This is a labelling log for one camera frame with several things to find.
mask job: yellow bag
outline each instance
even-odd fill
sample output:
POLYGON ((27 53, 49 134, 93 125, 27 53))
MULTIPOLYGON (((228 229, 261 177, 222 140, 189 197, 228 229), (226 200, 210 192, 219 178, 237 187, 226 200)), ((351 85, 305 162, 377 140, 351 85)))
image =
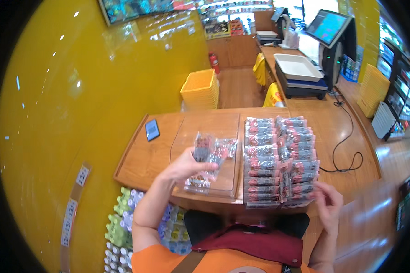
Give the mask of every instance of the yellow bag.
POLYGON ((272 83, 267 90, 263 107, 275 107, 277 102, 282 102, 282 98, 279 94, 278 85, 276 83, 272 83))
POLYGON ((257 55, 257 60, 255 61, 254 75, 257 78, 257 83, 265 86, 266 85, 266 59, 262 53, 257 55))

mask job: white basket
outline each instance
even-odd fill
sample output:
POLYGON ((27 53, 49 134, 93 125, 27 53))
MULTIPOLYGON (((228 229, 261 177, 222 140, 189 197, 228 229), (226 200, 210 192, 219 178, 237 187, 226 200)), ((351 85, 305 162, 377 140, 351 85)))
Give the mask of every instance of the white basket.
POLYGON ((379 139, 382 139, 395 124, 394 114, 390 111, 387 104, 380 102, 372 120, 372 127, 379 139))

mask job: phone screen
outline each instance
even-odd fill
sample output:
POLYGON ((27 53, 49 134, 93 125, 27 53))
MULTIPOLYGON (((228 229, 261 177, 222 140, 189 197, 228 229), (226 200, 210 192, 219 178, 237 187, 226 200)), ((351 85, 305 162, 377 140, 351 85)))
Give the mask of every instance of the phone screen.
POLYGON ((159 137, 159 129, 155 119, 146 123, 146 136, 147 141, 151 141, 152 139, 159 137))

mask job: fire extinguisher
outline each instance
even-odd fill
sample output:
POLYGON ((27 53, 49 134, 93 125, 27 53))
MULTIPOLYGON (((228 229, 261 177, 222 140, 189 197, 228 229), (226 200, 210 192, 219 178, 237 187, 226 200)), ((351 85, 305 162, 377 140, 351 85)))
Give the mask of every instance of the fire extinguisher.
POLYGON ((209 55, 209 62, 211 63, 211 68, 214 68, 215 73, 219 74, 220 73, 219 60, 217 59, 216 55, 212 51, 210 51, 208 55, 209 55))

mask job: pos screen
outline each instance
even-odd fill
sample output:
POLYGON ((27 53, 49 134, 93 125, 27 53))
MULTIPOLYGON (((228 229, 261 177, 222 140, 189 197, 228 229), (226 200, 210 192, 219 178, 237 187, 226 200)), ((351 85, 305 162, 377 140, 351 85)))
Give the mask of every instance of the pos screen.
POLYGON ((276 8, 275 12, 273 13, 272 17, 270 18, 272 21, 278 21, 279 17, 281 16, 282 12, 285 8, 276 8))
POLYGON ((307 28, 307 34, 331 48, 343 34, 351 17, 329 10, 320 10, 307 28))

